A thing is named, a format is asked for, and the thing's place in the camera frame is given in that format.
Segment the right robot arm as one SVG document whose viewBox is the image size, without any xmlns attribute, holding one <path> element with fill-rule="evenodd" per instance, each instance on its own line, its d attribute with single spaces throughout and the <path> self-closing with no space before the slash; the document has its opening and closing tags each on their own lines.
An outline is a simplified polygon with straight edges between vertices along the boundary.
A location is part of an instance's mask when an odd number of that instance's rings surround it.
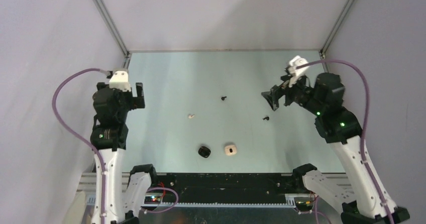
<svg viewBox="0 0 426 224">
<path fill-rule="evenodd" d="M 339 215 L 342 223 L 401 223 L 410 218 L 405 207 L 398 206 L 385 190 L 361 139 L 362 128 L 356 116 L 343 106 L 345 87 L 341 78 L 321 73 L 314 86 L 307 77 L 292 81 L 290 75 L 282 83 L 262 93 L 273 110 L 280 98 L 285 105 L 298 104 L 315 115 L 318 134 L 330 145 L 344 168 L 352 191 L 345 191 L 325 178 L 312 164 L 293 170 L 295 191 L 315 193 Z"/>
</svg>

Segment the beige earbud charging case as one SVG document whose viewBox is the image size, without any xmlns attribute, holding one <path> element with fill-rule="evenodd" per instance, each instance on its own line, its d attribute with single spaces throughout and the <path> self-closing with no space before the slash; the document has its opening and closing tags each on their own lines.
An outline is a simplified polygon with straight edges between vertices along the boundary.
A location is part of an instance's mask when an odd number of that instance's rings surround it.
<svg viewBox="0 0 426 224">
<path fill-rule="evenodd" d="M 226 145 L 224 148 L 224 152 L 227 156 L 232 156 L 237 154 L 237 147 L 235 144 Z"/>
</svg>

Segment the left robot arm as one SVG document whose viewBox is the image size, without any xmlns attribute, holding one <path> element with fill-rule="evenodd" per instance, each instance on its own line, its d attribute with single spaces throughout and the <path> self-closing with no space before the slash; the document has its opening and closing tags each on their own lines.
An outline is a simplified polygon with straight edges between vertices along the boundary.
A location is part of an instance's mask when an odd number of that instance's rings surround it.
<svg viewBox="0 0 426 224">
<path fill-rule="evenodd" d="M 91 223 L 139 223 L 139 211 L 146 192 L 158 188 L 159 179 L 153 164 L 137 165 L 130 171 L 124 189 L 122 163 L 126 153 L 129 111 L 145 108 L 143 84 L 131 90 L 112 88 L 99 82 L 93 95 L 96 112 L 90 136 L 95 150 L 96 202 Z"/>
</svg>

